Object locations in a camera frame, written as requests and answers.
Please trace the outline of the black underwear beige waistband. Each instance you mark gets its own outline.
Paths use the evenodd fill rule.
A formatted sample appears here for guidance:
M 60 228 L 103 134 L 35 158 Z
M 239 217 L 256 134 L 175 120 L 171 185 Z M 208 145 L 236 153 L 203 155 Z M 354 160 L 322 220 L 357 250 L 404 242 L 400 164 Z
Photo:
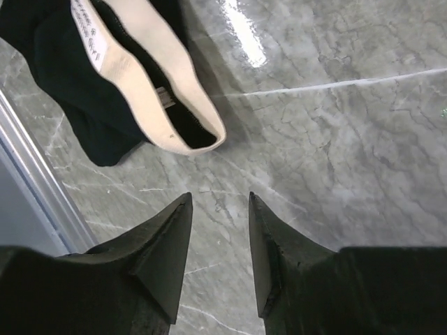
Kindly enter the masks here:
M 177 1 L 3 1 L 1 37 L 99 167 L 143 142 L 195 156 L 226 139 Z

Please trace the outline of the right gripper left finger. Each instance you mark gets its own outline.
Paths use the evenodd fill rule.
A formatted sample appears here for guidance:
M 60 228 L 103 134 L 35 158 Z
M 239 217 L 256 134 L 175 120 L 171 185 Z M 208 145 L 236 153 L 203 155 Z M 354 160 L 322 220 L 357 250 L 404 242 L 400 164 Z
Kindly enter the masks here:
M 60 257 L 1 248 L 2 334 L 167 334 L 191 236 L 185 193 L 131 230 Z

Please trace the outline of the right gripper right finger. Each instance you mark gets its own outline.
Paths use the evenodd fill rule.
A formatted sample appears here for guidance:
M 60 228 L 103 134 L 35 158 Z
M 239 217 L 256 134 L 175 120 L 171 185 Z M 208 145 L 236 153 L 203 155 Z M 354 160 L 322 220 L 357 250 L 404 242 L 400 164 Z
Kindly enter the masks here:
M 258 315 L 267 334 L 445 334 L 444 247 L 331 251 L 249 195 Z

